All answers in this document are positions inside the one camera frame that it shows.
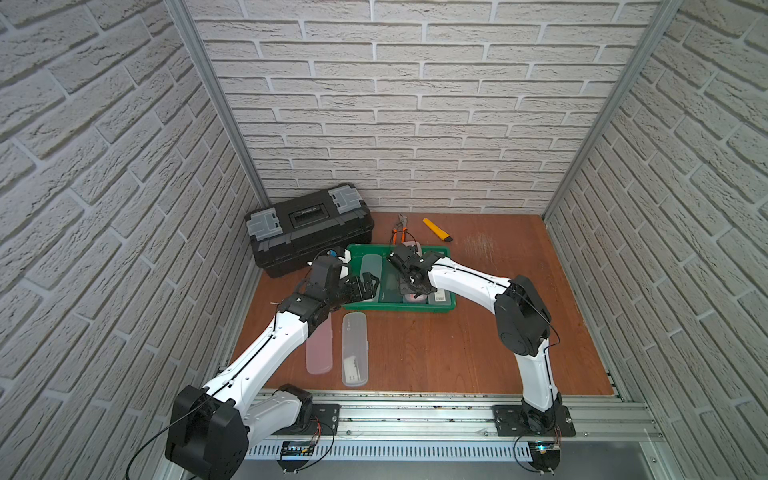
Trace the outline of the clear frosted pencil case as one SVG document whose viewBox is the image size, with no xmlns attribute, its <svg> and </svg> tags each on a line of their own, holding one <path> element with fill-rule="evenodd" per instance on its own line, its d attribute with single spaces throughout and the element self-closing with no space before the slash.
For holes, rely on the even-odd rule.
<svg viewBox="0 0 768 480">
<path fill-rule="evenodd" d="M 380 284 L 383 271 L 383 258 L 376 254 L 366 254 L 362 256 L 360 273 L 370 274 L 374 277 L 373 286 L 375 287 L 374 295 L 371 299 L 366 299 L 366 302 L 378 302 L 380 295 Z"/>
</svg>

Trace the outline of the green plastic storage tray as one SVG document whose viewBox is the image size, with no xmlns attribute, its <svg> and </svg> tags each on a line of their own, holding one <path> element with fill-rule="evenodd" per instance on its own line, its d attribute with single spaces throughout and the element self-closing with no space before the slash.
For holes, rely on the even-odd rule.
<svg viewBox="0 0 768 480">
<path fill-rule="evenodd" d="M 389 253 L 392 251 L 393 245 L 384 244 L 350 244 L 347 246 L 347 250 L 351 253 L 351 260 L 349 262 L 349 273 L 353 276 L 360 276 L 360 265 L 362 256 L 366 254 L 376 254 L 383 258 L 383 262 L 387 260 Z M 448 306 L 433 306 L 426 304 L 387 304 L 380 302 L 380 295 L 378 302 L 357 302 L 347 304 L 345 308 L 347 310 L 355 311 L 384 311 L 384 312 L 421 312 L 421 313 L 445 313 L 450 312 L 456 307 L 456 296 L 454 293 L 451 295 L 451 304 Z"/>
</svg>

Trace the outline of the pink pencil case with label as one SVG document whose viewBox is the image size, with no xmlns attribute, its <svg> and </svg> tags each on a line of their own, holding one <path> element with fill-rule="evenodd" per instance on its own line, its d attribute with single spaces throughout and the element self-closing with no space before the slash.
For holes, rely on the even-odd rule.
<svg viewBox="0 0 768 480">
<path fill-rule="evenodd" d="M 400 293 L 403 296 L 404 303 L 426 304 L 428 296 L 418 293 L 409 284 L 401 282 L 399 285 Z"/>
</svg>

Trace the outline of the grey frosted rectangular pencil case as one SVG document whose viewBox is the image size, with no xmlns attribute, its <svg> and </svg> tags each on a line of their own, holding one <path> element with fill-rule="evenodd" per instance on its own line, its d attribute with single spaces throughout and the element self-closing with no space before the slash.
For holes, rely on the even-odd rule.
<svg viewBox="0 0 768 480">
<path fill-rule="evenodd" d="M 436 289 L 434 292 L 430 293 L 427 298 L 427 303 L 433 306 L 448 306 L 451 302 L 450 293 L 442 288 Z"/>
</svg>

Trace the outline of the clear pencil case with label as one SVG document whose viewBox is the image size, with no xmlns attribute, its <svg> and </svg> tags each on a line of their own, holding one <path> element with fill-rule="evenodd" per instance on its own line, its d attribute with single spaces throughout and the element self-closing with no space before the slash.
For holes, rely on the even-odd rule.
<svg viewBox="0 0 768 480">
<path fill-rule="evenodd" d="M 358 388 L 369 380 L 367 317 L 363 312 L 348 313 L 342 323 L 342 382 Z"/>
</svg>

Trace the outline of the pink frosted pencil case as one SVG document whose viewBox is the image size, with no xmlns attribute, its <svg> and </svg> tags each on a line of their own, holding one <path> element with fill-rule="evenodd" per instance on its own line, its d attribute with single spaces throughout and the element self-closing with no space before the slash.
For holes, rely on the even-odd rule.
<svg viewBox="0 0 768 480">
<path fill-rule="evenodd" d="M 310 375 L 323 375 L 333 368 L 333 329 L 331 317 L 323 321 L 305 342 L 305 365 Z"/>
</svg>

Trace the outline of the dark green labelled pencil case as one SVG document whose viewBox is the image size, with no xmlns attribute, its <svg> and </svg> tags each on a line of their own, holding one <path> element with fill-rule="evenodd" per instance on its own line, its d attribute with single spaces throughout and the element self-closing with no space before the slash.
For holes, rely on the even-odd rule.
<svg viewBox="0 0 768 480">
<path fill-rule="evenodd" d="M 382 274 L 380 302 L 387 304 L 402 304 L 403 293 L 400 288 L 400 281 L 402 279 L 401 273 L 389 260 L 385 260 L 383 262 Z"/>
</svg>

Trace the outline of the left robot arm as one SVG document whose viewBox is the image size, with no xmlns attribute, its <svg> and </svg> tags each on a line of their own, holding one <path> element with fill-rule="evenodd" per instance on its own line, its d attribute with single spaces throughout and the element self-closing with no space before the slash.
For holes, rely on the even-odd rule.
<svg viewBox="0 0 768 480">
<path fill-rule="evenodd" d="M 380 280 L 354 276 L 345 261 L 321 255 L 309 276 L 277 306 L 262 334 L 236 360 L 203 387 L 185 387 L 175 398 L 165 457 L 200 479 L 230 479 L 251 442 L 305 424 L 312 396 L 282 387 L 256 403 L 266 381 L 286 358 L 341 306 L 371 299 Z"/>
</svg>

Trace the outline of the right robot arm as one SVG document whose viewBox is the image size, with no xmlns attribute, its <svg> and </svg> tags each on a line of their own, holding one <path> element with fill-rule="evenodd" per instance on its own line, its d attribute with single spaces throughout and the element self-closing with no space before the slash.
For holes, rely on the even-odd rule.
<svg viewBox="0 0 768 480">
<path fill-rule="evenodd" d="M 549 357 L 551 316 L 533 282 L 525 276 L 497 277 L 435 252 L 420 255 L 403 245 L 394 247 L 388 261 L 415 292 L 443 289 L 494 314 L 502 344 L 516 356 L 523 385 L 523 425 L 536 434 L 554 429 L 562 398 Z"/>
</svg>

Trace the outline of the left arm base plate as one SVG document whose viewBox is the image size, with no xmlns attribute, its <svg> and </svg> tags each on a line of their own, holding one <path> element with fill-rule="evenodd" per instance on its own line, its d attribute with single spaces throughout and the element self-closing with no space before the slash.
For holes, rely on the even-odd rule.
<svg viewBox="0 0 768 480">
<path fill-rule="evenodd" d="M 275 431 L 272 436 L 312 436 L 318 432 L 322 436 L 335 435 L 338 432 L 340 409 L 340 404 L 314 404 L 309 413 L 302 412 L 300 419 L 293 425 Z"/>
</svg>

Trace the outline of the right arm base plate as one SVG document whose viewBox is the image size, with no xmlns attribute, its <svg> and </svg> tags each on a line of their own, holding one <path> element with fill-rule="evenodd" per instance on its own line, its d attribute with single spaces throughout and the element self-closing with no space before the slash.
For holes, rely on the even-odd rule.
<svg viewBox="0 0 768 480">
<path fill-rule="evenodd" d="M 525 405 L 494 405 L 491 407 L 499 437 L 575 437 L 576 429 L 570 411 L 554 404 L 542 413 Z"/>
</svg>

